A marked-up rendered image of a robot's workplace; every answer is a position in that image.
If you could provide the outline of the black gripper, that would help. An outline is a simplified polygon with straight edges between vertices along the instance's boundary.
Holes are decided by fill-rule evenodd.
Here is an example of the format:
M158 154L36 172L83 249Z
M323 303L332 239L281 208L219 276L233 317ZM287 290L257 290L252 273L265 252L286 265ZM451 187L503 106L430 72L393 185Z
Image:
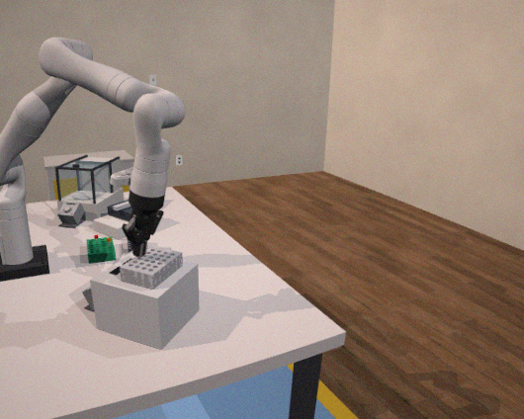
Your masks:
M165 195L158 198L142 197L133 193L130 188L131 220L128 224L123 224L122 230L128 241L133 242L132 254L137 258L146 254L147 240L155 233L164 214L164 211L160 210L164 205L164 199Z

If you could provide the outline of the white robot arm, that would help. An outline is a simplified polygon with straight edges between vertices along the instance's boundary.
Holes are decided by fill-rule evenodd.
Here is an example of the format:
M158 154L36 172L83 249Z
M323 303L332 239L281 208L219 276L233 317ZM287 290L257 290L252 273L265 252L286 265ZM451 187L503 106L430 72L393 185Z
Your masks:
M39 62L51 77L18 103L0 134L0 186L4 185L0 191L3 265L24 264L34 258L25 203L25 169L19 154L43 134L77 85L133 113L134 166L112 174L110 184L131 186L131 191L142 197L165 195L171 146L161 139L160 133L162 128L177 126L184 120L182 100L168 90L92 60L93 52L86 42L65 38L46 40L40 48Z

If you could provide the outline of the green tube rack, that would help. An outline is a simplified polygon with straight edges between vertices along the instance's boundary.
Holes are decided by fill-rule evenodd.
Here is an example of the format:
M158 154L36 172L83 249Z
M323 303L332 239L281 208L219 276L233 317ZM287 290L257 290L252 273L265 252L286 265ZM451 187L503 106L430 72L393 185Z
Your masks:
M107 245L107 238L111 238L111 246ZM99 243L95 243L95 238L86 240L89 264L116 260L116 252L112 237L98 238Z

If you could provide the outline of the analytical balance with glass draft shield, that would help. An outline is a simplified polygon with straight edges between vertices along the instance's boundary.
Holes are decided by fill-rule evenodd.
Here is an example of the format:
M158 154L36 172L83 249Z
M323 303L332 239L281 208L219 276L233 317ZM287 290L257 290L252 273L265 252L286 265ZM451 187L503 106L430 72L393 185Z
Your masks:
M110 184L112 174L120 171L120 156L84 155L56 166L59 226L75 228L85 220L94 221L108 215L108 206L123 202L124 188Z

